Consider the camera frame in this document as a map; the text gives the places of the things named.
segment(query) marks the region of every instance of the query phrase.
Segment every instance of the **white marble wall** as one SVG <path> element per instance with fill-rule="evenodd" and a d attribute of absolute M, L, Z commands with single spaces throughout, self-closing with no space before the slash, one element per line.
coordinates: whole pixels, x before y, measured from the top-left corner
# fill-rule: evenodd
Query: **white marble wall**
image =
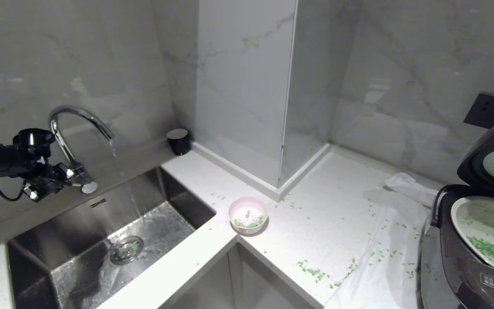
<path fill-rule="evenodd" d="M 153 12 L 147 2 L 0 2 L 0 143 L 27 127 L 47 128 L 56 106 L 90 109 L 116 135 L 117 154 L 162 139 L 175 126 Z M 88 168 L 112 157 L 85 121 L 61 125 Z M 52 147 L 51 163 L 63 160 Z M 14 196 L 20 180 L 0 179 Z M 0 198 L 0 208 L 10 203 Z"/>
<path fill-rule="evenodd" d="M 358 14 L 356 0 L 298 0 L 280 185 L 329 141 Z"/>
<path fill-rule="evenodd" d="M 152 0 L 178 122 L 273 186 L 295 0 Z"/>
<path fill-rule="evenodd" d="M 364 0 L 331 139 L 459 182 L 479 92 L 494 94 L 494 1 Z"/>

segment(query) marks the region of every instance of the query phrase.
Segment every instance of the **wall socket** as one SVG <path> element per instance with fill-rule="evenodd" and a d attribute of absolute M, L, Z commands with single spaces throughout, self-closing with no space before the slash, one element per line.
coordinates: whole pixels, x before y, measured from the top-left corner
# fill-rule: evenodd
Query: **wall socket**
<path fill-rule="evenodd" d="M 494 96 L 478 94 L 472 108 L 468 111 L 464 123 L 490 129 L 494 126 Z"/>

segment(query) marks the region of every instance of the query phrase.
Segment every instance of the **black cup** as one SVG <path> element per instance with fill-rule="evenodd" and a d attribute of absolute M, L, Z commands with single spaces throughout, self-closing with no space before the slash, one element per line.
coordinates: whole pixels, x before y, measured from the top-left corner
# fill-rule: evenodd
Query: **black cup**
<path fill-rule="evenodd" d="M 190 134 L 185 129 L 174 129 L 167 133 L 169 146 L 177 156 L 190 152 Z"/>

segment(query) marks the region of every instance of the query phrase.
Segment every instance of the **drain strainer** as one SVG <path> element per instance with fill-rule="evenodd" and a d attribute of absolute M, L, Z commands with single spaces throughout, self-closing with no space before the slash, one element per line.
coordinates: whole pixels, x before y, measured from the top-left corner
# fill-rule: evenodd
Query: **drain strainer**
<path fill-rule="evenodd" d="M 142 252 L 144 241 L 137 236 L 129 236 L 110 248 L 110 261 L 115 265 L 125 265 L 136 260 Z"/>

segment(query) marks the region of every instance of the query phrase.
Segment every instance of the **stainless steel sink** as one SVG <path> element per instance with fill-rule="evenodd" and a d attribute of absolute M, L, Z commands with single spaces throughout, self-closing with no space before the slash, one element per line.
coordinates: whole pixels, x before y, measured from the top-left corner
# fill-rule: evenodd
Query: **stainless steel sink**
<path fill-rule="evenodd" d="M 16 309 L 93 309 L 214 213 L 161 168 L 7 244 Z"/>

